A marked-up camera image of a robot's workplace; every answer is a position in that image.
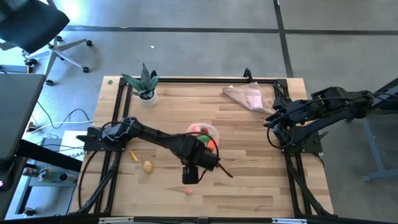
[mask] office chair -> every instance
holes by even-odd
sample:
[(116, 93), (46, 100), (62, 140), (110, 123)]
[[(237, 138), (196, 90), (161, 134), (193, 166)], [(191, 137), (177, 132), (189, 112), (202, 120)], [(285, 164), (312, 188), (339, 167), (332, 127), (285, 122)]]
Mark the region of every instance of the office chair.
[[(57, 35), (70, 22), (63, 12), (38, 0), (23, 0), (19, 7), (12, 7), (15, 4), (15, 0), (0, 0), (0, 13), (6, 15), (0, 22), (0, 39), (22, 48), (26, 65), (35, 65), (35, 58), (49, 56), (44, 71), (46, 77), (57, 57), (80, 67), (85, 73), (89, 72), (88, 67), (82, 66), (63, 51), (83, 42), (91, 47), (93, 44), (90, 40), (82, 39), (58, 45), (62, 38)], [(29, 56), (46, 45), (49, 47), (47, 51)], [(53, 85), (54, 82), (47, 80), (46, 84)]]

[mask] black desk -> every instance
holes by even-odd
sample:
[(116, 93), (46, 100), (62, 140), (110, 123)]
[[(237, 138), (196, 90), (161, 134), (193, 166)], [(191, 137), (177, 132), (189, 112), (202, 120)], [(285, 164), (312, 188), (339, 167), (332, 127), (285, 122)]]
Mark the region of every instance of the black desk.
[[(12, 178), (0, 186), (0, 220), (4, 220), (27, 158), (79, 172), (81, 162), (71, 157), (21, 140), (34, 106), (42, 91), (45, 75), (0, 74), (0, 174), (12, 164)], [(4, 190), (5, 181), (10, 186)]]

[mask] plastic container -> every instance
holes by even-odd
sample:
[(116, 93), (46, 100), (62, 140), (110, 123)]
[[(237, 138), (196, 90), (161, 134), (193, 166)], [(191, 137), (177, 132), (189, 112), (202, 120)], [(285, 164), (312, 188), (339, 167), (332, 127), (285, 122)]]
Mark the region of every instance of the plastic container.
[[(217, 146), (220, 148), (220, 136), (218, 134), (218, 131), (215, 127), (213, 127), (210, 124), (203, 124), (203, 123), (191, 124), (191, 126), (189, 126), (189, 128), (187, 129), (187, 133), (203, 132), (203, 130), (208, 131), (208, 134), (216, 141)], [(209, 147), (212, 151), (215, 150), (212, 140), (208, 141), (207, 144), (205, 144), (205, 146)]]

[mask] white cable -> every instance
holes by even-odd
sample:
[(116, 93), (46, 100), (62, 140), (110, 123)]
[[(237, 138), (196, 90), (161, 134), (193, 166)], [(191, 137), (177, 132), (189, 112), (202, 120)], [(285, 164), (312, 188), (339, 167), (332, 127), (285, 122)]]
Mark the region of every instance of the white cable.
[[(65, 122), (55, 122), (53, 124), (85, 124), (85, 123), (91, 123), (91, 122), (93, 122), (93, 120), (91, 120), (91, 121), (65, 121)], [(36, 131), (38, 131), (40, 129), (48, 127), (48, 126), (51, 126), (51, 124), (46, 124), (45, 126), (41, 126), (41, 127), (37, 128), (36, 130), (32, 131), (31, 134), (35, 133)]]

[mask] green object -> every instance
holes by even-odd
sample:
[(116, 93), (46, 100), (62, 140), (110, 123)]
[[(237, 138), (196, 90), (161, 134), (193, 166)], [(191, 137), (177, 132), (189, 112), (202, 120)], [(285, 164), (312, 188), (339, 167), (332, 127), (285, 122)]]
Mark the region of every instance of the green object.
[(159, 82), (159, 77), (154, 76), (150, 78), (150, 74), (144, 63), (142, 64), (141, 80), (135, 79), (126, 74), (122, 74), (122, 76), (128, 84), (136, 90), (132, 94), (140, 96), (145, 100), (149, 100), (154, 96), (154, 90)]
[(197, 139), (201, 141), (204, 145), (207, 145), (207, 143), (211, 140), (209, 136), (201, 135), (197, 136)]

